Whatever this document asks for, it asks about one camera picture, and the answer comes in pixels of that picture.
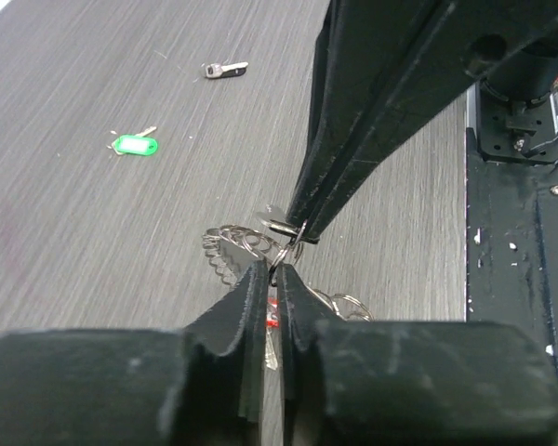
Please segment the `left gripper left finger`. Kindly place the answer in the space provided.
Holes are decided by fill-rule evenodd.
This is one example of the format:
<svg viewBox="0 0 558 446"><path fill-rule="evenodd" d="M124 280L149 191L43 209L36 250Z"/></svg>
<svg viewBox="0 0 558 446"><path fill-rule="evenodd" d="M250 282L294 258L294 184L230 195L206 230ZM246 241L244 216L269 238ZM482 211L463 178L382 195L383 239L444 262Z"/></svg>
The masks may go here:
<svg viewBox="0 0 558 446"><path fill-rule="evenodd" d="M268 270L179 330L0 334L0 445L258 445Z"/></svg>

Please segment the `metal disc key organizer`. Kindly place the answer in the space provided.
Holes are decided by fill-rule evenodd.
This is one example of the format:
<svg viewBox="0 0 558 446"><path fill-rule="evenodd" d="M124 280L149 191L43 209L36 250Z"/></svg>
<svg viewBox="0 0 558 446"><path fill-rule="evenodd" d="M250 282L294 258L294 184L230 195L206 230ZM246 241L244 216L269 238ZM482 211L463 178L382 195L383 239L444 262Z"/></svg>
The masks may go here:
<svg viewBox="0 0 558 446"><path fill-rule="evenodd" d="M262 260L270 267L284 250L269 235L238 225L208 229L202 235L202 247L208 264L229 286L234 286L252 262ZM310 285L306 288L343 320L373 320L370 310L351 295L330 295Z"/></svg>

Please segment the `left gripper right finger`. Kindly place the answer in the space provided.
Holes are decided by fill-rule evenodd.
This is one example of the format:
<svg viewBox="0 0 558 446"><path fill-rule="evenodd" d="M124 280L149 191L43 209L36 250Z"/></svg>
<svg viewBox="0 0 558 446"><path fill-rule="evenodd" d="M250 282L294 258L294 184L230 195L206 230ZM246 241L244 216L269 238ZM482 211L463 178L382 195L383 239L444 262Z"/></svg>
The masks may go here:
<svg viewBox="0 0 558 446"><path fill-rule="evenodd" d="M276 272L286 445L556 445L546 354L495 322L344 321Z"/></svg>

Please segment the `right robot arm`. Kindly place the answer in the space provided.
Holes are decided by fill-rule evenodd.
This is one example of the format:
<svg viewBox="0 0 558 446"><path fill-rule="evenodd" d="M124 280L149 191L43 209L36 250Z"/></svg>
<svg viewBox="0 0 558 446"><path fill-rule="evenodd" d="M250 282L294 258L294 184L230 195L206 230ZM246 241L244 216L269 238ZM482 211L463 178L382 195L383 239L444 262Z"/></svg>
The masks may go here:
<svg viewBox="0 0 558 446"><path fill-rule="evenodd" d="M372 172L473 84L536 105L557 75L558 0L331 2L287 222L318 240Z"/></svg>

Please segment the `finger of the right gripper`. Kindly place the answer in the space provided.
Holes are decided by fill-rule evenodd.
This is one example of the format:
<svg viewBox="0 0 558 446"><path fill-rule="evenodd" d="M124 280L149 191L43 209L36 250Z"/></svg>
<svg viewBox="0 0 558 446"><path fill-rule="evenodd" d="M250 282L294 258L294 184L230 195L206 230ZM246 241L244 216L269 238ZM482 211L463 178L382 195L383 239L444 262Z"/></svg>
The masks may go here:
<svg viewBox="0 0 558 446"><path fill-rule="evenodd" d="M558 1L437 2L440 27L371 138L391 154L471 85L558 27ZM304 237L314 243L327 227L304 227Z"/></svg>
<svg viewBox="0 0 558 446"><path fill-rule="evenodd" d="M440 27L437 1L332 1L315 43L307 148L289 224L327 227L391 154L371 138Z"/></svg>

